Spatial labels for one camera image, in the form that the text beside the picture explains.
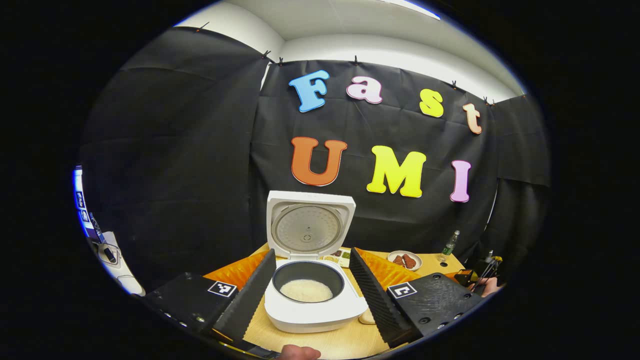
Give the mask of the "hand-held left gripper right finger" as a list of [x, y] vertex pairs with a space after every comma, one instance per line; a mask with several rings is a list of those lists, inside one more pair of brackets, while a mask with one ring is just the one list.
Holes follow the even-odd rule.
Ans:
[[394, 279], [393, 262], [354, 247], [349, 269], [371, 310], [375, 325], [390, 348], [426, 340], [461, 321], [482, 305], [485, 298], [443, 273]]

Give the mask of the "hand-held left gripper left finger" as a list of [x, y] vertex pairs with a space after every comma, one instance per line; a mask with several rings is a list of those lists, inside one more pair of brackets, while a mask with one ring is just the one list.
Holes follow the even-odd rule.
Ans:
[[274, 357], [243, 338], [276, 269], [270, 250], [243, 287], [185, 272], [140, 300], [179, 330], [241, 357]]

